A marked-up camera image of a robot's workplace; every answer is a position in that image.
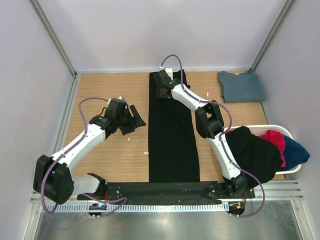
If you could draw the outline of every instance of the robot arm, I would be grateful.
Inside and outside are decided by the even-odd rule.
[[[134,132],[135,128],[146,125],[134,105],[130,106],[130,110],[133,116],[129,111],[128,104],[123,99],[113,98],[109,102],[105,114],[93,117],[87,125],[86,131],[83,131],[71,143],[51,157],[42,155],[36,163],[33,189],[40,193],[48,168],[63,155],[45,182],[44,195],[57,204],[65,203],[70,196],[84,193],[92,194],[98,199],[101,198],[106,192],[106,181],[102,177],[93,173],[72,177],[71,173],[95,146],[106,140],[117,129],[126,135]]]
[[[190,91],[187,86],[184,85],[183,87],[179,79],[173,79],[171,68],[166,68],[157,72],[154,75],[154,78],[157,82],[158,98],[173,98],[195,113],[196,130],[198,134],[206,139],[211,145],[220,163],[226,188],[231,196],[241,194],[243,189],[247,186],[248,181],[245,175],[230,162],[226,155],[227,152],[230,159],[236,163],[228,146],[226,136],[222,134],[224,131],[224,121],[219,106],[212,103],[203,103],[208,101],[197,96]],[[198,99],[198,101],[189,96],[185,91],[188,91],[188,93],[195,99]],[[219,137],[221,137],[221,140],[223,141],[226,152],[223,149]]]

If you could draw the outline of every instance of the white laundry basket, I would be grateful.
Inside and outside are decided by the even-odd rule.
[[[250,132],[256,136],[264,135],[268,130],[275,130],[291,139],[294,139],[292,134],[287,129],[279,125],[249,125],[246,127],[249,128]],[[236,128],[239,128],[239,126],[231,127],[231,129],[236,129]],[[301,168],[301,164],[287,171],[277,171],[275,174],[293,174],[297,172],[300,168]]]

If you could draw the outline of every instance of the red cloth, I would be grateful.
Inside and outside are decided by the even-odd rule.
[[[282,135],[282,133],[275,130],[268,130],[266,131],[265,135],[261,135],[259,136],[259,138],[262,138],[264,140],[267,140],[273,143],[273,145],[275,145],[279,149],[281,159],[283,161],[281,167],[284,168],[286,166],[286,161],[284,157],[286,142],[285,142],[285,137]]]

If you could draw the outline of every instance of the gray folded cloth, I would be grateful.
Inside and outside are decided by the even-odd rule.
[[[263,102],[266,100],[264,88],[253,71],[243,73],[218,72],[221,97],[225,103]]]

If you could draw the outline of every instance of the clothing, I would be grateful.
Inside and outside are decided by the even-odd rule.
[[[286,147],[284,135],[281,132],[275,130],[268,130],[266,131],[265,135],[261,135],[259,136],[259,138],[273,143],[273,145],[278,148],[282,159],[281,167],[284,168],[286,166],[286,161],[283,154]]]
[[[290,170],[308,161],[310,154],[303,146],[288,136],[284,136],[284,141],[285,149],[283,156],[285,159],[285,167],[281,167],[280,171]]]
[[[173,98],[157,99],[153,75],[149,75],[149,181],[199,182],[199,157],[191,111]],[[180,71],[173,73],[176,79],[180,76]],[[184,71],[183,82],[187,85]]]
[[[263,102],[266,95],[258,75],[253,71],[243,73],[218,72],[221,97],[225,103]]]
[[[225,135],[226,141],[237,164],[253,174],[261,183],[274,178],[283,163],[276,146],[251,134],[249,128],[241,126]],[[248,186],[253,188],[257,181],[246,174]]]

